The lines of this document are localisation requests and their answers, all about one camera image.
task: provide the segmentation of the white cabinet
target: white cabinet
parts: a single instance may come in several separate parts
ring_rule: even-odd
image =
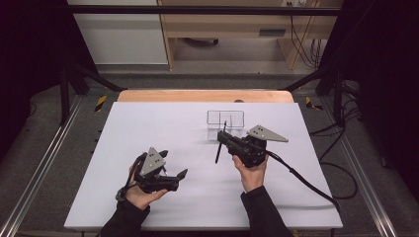
[[[156,5],[155,0],[68,0],[70,5]],[[96,64],[167,64],[158,15],[75,14]]]

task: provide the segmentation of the black pole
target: black pole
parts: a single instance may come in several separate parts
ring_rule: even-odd
[[[239,6],[115,6],[48,5],[53,11],[73,14],[189,14],[189,15],[273,15],[273,16],[342,16],[359,11],[340,8],[239,7]]]

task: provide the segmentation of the gray floor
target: gray floor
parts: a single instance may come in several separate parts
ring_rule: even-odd
[[[274,40],[221,39],[219,45],[207,42],[180,41],[173,71],[161,66],[106,67],[103,75],[120,86],[129,88],[202,88],[202,89],[278,89],[290,85],[312,69],[300,65],[295,71],[285,68],[284,60],[276,53]],[[19,227],[18,236],[79,236],[64,229],[69,205],[87,169],[97,139],[102,130],[112,101],[118,93],[88,80],[91,87],[87,96],[71,95],[72,101],[81,100],[80,108],[65,139],[42,180],[28,211]],[[331,123],[327,110],[307,108],[308,96],[314,105],[327,109],[329,97],[317,98],[312,91],[316,82],[293,93],[309,131]],[[94,112],[99,97],[108,96],[104,107]],[[37,165],[59,130],[59,89],[53,87],[32,98],[34,114],[28,118],[21,134],[0,166],[0,223],[6,222],[18,203]],[[336,135],[313,136],[312,142],[320,156]],[[419,205],[406,189],[396,171],[384,169],[380,154],[365,125],[357,118],[347,122],[345,135],[360,162],[384,213],[398,236],[419,236]],[[339,142],[325,156],[324,161],[339,164],[348,170],[348,154]],[[342,172],[323,166],[323,172],[335,196],[345,196],[353,190],[351,180]],[[380,233],[375,213],[363,192],[348,200],[339,200],[344,228],[336,236],[391,236]],[[327,231],[298,230],[301,236],[328,236]]]

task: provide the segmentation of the finger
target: finger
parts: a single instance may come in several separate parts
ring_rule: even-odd
[[[238,158],[238,156],[236,155],[233,155],[233,161],[234,161],[234,166],[237,168],[237,170],[241,171],[244,166],[240,158]]]
[[[154,194],[152,194],[153,195],[153,198],[155,199],[155,200],[157,200],[157,199],[161,199],[164,195],[166,195],[168,193],[168,191],[167,190],[161,190],[161,191],[157,191],[156,193],[154,193]]]

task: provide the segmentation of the table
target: table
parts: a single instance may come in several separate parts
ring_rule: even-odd
[[[218,164],[214,164],[218,145],[216,141],[207,140],[208,110],[243,111],[243,132],[260,123],[288,138],[288,143],[268,142],[268,149],[330,195],[298,104],[191,102],[194,97],[191,95],[209,95],[210,92],[217,95],[215,100],[223,94],[223,91],[156,91],[154,96],[164,98],[172,94],[180,101],[180,95],[185,94],[183,101],[189,102],[132,102],[135,97],[147,100],[141,95],[152,95],[153,91],[122,93],[112,107],[64,226],[84,231],[100,229],[115,211],[115,194],[125,184],[128,167],[135,157],[154,146],[158,151],[169,151],[165,160],[171,176],[186,168],[189,171],[177,192],[151,205],[151,213],[143,223],[144,230],[247,229],[248,219],[239,197],[242,193],[240,176],[225,147]],[[250,93],[257,101],[257,95],[263,97],[277,92],[224,93],[234,100]],[[265,186],[287,227],[342,227],[332,203],[312,192],[273,159],[268,163]]]
[[[287,7],[285,0],[158,0],[159,6],[252,6]],[[292,1],[294,7],[340,8],[343,0]],[[281,54],[289,70],[295,69],[301,45],[310,39],[327,40],[336,17],[293,17],[293,30],[289,16],[238,16],[238,15],[160,15],[163,37],[170,69],[173,69],[178,38],[204,39],[277,39]]]

